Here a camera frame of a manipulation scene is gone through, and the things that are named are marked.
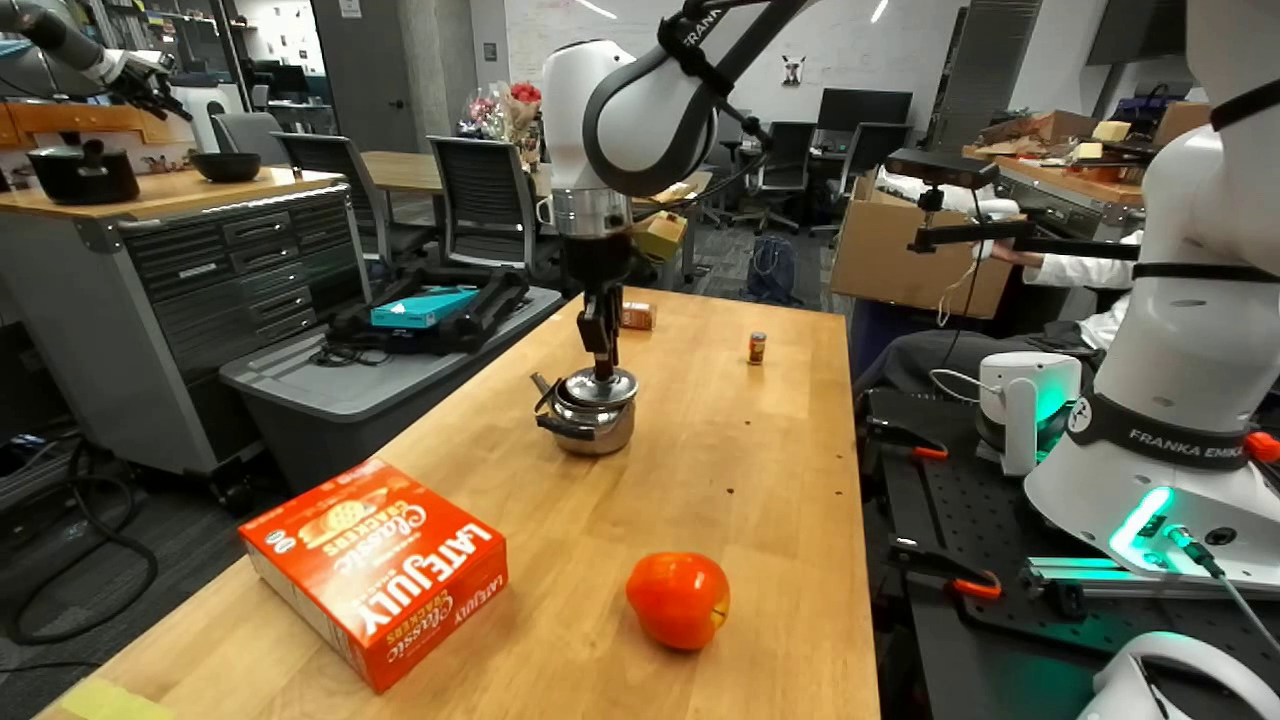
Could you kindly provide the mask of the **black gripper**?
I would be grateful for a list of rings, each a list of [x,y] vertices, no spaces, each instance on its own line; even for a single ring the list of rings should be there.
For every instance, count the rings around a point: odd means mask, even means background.
[[[632,245],[624,237],[604,238],[568,238],[561,249],[561,281],[587,298],[596,298],[609,318],[601,323],[596,307],[577,315],[577,330],[583,353],[591,354],[591,377],[614,377],[619,362],[619,307],[624,307],[624,276],[632,270]]]

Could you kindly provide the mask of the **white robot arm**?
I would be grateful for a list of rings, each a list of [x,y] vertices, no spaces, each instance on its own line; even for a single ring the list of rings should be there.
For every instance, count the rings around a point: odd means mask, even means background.
[[[563,249],[563,281],[591,371],[619,369],[619,303],[632,204],[691,175],[715,120],[768,142],[768,128],[733,105],[737,78],[813,0],[681,0],[644,51],[571,38],[545,60],[545,148],[553,196],[545,231]]]

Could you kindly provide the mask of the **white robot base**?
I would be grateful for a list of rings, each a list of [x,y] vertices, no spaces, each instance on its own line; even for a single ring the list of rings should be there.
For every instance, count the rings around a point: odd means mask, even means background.
[[[1272,588],[1248,431],[1280,380],[1280,0],[1188,0],[1188,69],[1214,120],[1149,165],[1129,315],[1026,495],[1134,573]]]

